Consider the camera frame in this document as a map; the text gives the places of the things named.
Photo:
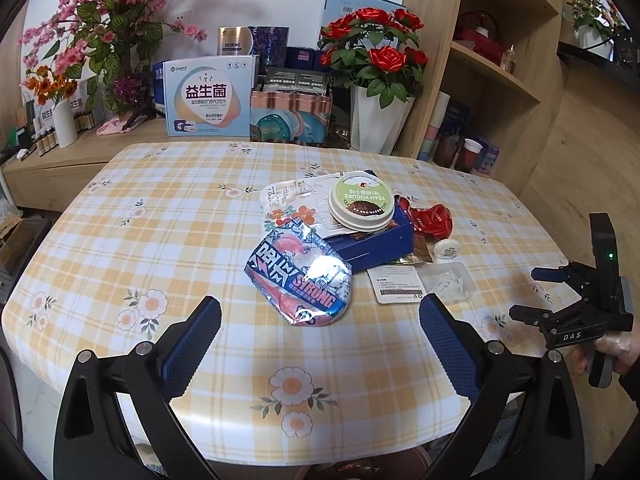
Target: red basket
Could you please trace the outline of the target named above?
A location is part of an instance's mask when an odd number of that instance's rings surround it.
[[[462,23],[465,18],[475,18],[476,27],[479,25],[484,28],[486,28],[484,26],[486,20],[489,19],[494,24],[497,41],[483,36],[472,28],[463,27]],[[456,30],[453,33],[453,39],[460,41],[473,41],[476,44],[473,49],[476,54],[479,54],[496,65],[500,65],[502,54],[504,53],[504,48],[500,45],[500,29],[498,28],[498,22],[496,22],[495,18],[488,12],[484,12],[484,10],[473,10],[471,12],[463,12],[460,14],[456,24]]]

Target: hand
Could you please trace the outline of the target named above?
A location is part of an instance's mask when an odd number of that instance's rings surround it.
[[[634,323],[631,332],[607,332],[593,342],[596,350],[617,357],[613,371],[626,374],[640,356],[640,323]],[[574,363],[577,374],[587,369],[587,358],[580,345],[574,348]]]

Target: pink and blue candy package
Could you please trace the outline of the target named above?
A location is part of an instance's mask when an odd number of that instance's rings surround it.
[[[267,234],[244,272],[292,325],[331,323],[351,299],[350,264],[298,218]]]

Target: yellow checkered tablecloth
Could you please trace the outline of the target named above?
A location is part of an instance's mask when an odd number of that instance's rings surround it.
[[[394,452],[450,433],[458,397],[418,324],[418,304],[381,305],[366,272],[345,315],[289,326],[243,272],[261,238],[259,191],[336,171],[374,170],[415,206],[446,205],[478,291],[452,308],[485,339],[541,355],[514,303],[559,309],[567,286],[535,283],[562,253],[504,186],[406,158],[248,142],[137,144],[73,201],[2,313],[20,359],[62,392],[79,351],[125,354],[157,340],[207,294],[222,328],[172,409],[206,458],[295,465]],[[128,396],[131,433],[144,438]]]

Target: green label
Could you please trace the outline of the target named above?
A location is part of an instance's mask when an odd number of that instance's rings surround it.
[[[335,193],[338,202],[359,216],[385,215],[393,206],[394,198],[388,187],[372,176],[348,176],[337,184]]]

